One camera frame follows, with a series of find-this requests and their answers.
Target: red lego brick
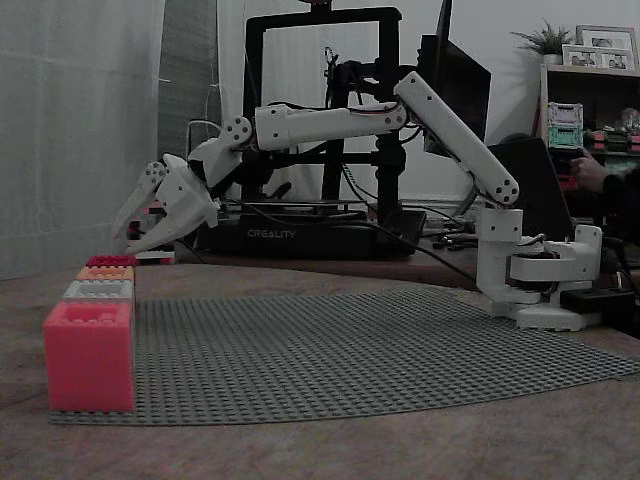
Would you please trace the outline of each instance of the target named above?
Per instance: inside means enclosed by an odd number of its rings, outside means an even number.
[[[53,410],[134,410],[131,304],[60,303],[44,323]]]
[[[87,267],[135,267],[135,255],[99,255],[91,257]]]

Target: white robotic arm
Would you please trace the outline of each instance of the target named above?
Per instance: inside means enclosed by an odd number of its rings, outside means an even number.
[[[242,149],[284,150],[310,142],[383,135],[402,129],[409,121],[418,123],[469,173],[483,198],[498,207],[482,209],[478,225],[477,283],[496,305],[496,314],[512,316],[521,326],[535,327],[550,317],[561,317],[564,323],[560,323],[568,329],[586,325],[585,319],[569,315],[570,312],[559,307],[559,293],[555,300],[543,302],[539,293],[509,286],[507,270],[514,255],[546,249],[563,257],[565,262],[547,261],[541,267],[540,262],[544,260],[516,257],[513,266],[520,276],[525,276],[523,271],[533,272],[523,280],[556,282],[558,287],[554,293],[583,288],[599,274],[602,238],[599,229],[583,227],[584,233],[578,237],[585,240],[584,243],[525,245],[530,239],[522,236],[522,211],[505,208],[518,199],[516,180],[418,73],[407,75],[394,92],[396,103],[358,109],[292,110],[285,105],[258,108],[255,126],[244,117],[232,118],[223,125],[218,138],[193,150],[189,160],[202,162],[206,186],[214,188],[240,165]],[[138,189],[118,215],[114,231],[122,232],[135,212],[154,197],[163,202],[167,216],[130,248],[129,253],[181,238],[205,221],[212,227],[217,224],[218,205],[185,160],[165,155],[164,165],[150,165],[159,166],[143,173]],[[547,305],[546,310],[541,312],[538,308],[532,312],[532,306],[539,307],[541,303]]]

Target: wooden table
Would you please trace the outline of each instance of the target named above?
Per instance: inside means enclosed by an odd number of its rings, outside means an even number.
[[[0,282],[0,478],[640,478],[640,382],[629,378],[467,407],[237,427],[47,423],[41,325],[75,271]],[[387,292],[393,280],[241,267],[138,269],[140,299]],[[485,305],[476,293],[456,292]],[[608,329],[574,335],[640,356]]]

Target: stacked lego bricks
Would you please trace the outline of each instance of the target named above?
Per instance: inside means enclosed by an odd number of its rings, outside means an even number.
[[[549,103],[549,147],[584,146],[584,108],[581,104]]]
[[[51,409],[133,412],[135,265],[91,258],[45,320]]]

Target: gray lego baseplate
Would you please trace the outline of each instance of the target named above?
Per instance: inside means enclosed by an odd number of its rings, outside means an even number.
[[[223,425],[335,419],[530,395],[640,363],[440,291],[138,304],[136,412],[56,424]]]

